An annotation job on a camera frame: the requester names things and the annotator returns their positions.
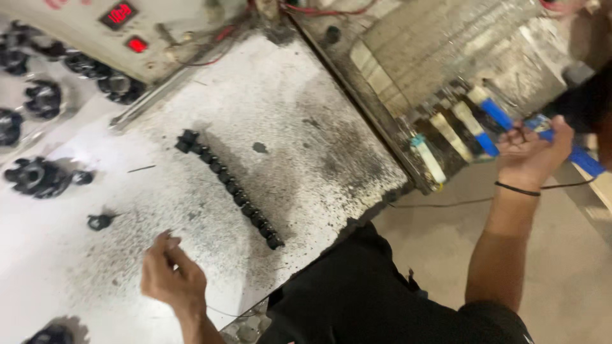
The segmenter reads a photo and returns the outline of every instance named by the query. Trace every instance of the blue handle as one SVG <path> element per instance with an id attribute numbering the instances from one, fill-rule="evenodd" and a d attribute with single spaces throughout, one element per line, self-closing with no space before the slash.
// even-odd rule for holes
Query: blue handle
<path id="1" fill-rule="evenodd" d="M 508 130 L 512 130 L 514 128 L 514 121 L 510 116 L 506 114 L 504 110 L 502 110 L 491 98 L 487 98 L 484 102 L 480 104 L 481 109 L 485 110 L 489 116 L 493 117 L 493 119 L 502 126 L 502 128 Z"/>
<path id="2" fill-rule="evenodd" d="M 480 107 L 485 110 L 499 125 L 506 130 L 513 128 L 513 121 L 495 102 L 487 98 L 480 104 Z M 540 132 L 540 137 L 547 141 L 553 141 L 554 133 L 552 130 Z M 604 173 L 606 169 L 595 159 L 593 159 L 582 147 L 574 146 L 572 153 L 569 156 L 570 161 L 580 166 L 585 172 L 593 177 Z"/>
<path id="3" fill-rule="evenodd" d="M 554 133 L 552 130 L 546 130 L 544 132 L 540 132 L 539 134 L 544 140 L 550 142 L 553 141 Z M 589 153 L 587 153 L 584 148 L 580 146 L 572 146 L 572 152 L 570 153 L 569 159 L 571 162 L 580 166 L 580 168 L 593 177 L 597 177 L 598 175 L 606 172 L 605 167 L 603 167 L 597 160 L 593 159 L 593 157 L 591 157 Z"/>
<path id="4" fill-rule="evenodd" d="M 482 149 L 484 149 L 485 153 L 487 153 L 488 155 L 492 157 L 496 157 L 499 155 L 499 150 L 497 149 L 493 141 L 491 141 L 491 138 L 489 138 L 489 135 L 487 135 L 486 133 L 476 135 L 476 141 L 480 143 L 480 145 L 482 146 Z"/>

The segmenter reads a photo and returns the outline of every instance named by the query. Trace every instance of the black wristband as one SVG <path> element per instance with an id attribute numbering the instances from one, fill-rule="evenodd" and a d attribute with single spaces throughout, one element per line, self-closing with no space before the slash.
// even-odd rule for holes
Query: black wristband
<path id="1" fill-rule="evenodd" d="M 533 192 L 533 191 L 522 190 L 522 189 L 516 188 L 516 187 L 514 187 L 514 186 L 510 186 L 510 185 L 505 185 L 505 184 L 502 184 L 502 183 L 500 183 L 500 182 L 495 182 L 495 185 L 497 185 L 497 186 L 501 186 L 501 187 L 505 187 L 505 188 L 506 188 L 506 189 L 508 189 L 508 190 L 512 190 L 512 191 L 514 191 L 514 192 L 522 193 L 522 194 L 524 194 L 524 195 L 528 195 L 528 196 L 533 196 L 533 197 L 539 197 L 539 196 L 542 196 L 542 194 L 541 194 L 541 193 L 539 193 L 539 192 Z"/>

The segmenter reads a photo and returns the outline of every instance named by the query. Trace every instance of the concrete floor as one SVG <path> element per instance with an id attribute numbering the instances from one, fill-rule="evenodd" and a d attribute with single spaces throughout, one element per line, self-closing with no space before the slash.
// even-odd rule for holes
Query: concrete floor
<path id="1" fill-rule="evenodd" d="M 495 176 L 493 163 L 473 165 L 441 193 L 425 197 L 413 192 L 396 205 L 486 198 L 493 194 Z M 589 187 L 544 192 L 536 215 L 519 312 L 536 343 L 603 344 L 612 335 L 612 222 L 590 217 L 601 212 L 593 212 L 584 198 L 577 203 L 577 191 L 592 193 Z M 430 299 L 457 309 L 463 305 L 469 259 L 489 206 L 387 208 L 374 223 L 390 242 L 399 271 L 407 275 L 412 268 Z"/>

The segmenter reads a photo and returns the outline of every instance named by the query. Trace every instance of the black shirt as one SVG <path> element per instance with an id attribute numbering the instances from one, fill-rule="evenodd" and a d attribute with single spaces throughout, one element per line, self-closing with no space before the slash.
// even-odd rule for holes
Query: black shirt
<path id="1" fill-rule="evenodd" d="M 371 223 L 272 293 L 259 344 L 532 343 L 516 313 L 494 302 L 459 311 L 419 297 Z"/>

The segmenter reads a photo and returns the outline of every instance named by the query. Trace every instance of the white work table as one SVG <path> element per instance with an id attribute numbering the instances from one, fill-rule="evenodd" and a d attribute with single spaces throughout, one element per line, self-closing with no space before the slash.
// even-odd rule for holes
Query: white work table
<path id="1" fill-rule="evenodd" d="M 280 47 L 254 33 L 114 133 L 121 110 L 97 94 L 20 154 L 95 170 L 91 185 L 34 200 L 1 181 L 2 342 L 76 316 L 91 344 L 180 343 L 171 309 L 140 295 L 143 250 L 157 233 L 182 237 L 207 275 L 208 304 L 239 315 L 408 182 L 298 35 Z M 270 250 L 209 167 L 174 148 L 183 129 L 202 133 L 286 247 Z M 120 216 L 91 231 L 87 216 L 105 210 Z M 234 319 L 208 315 L 219 329 Z"/>

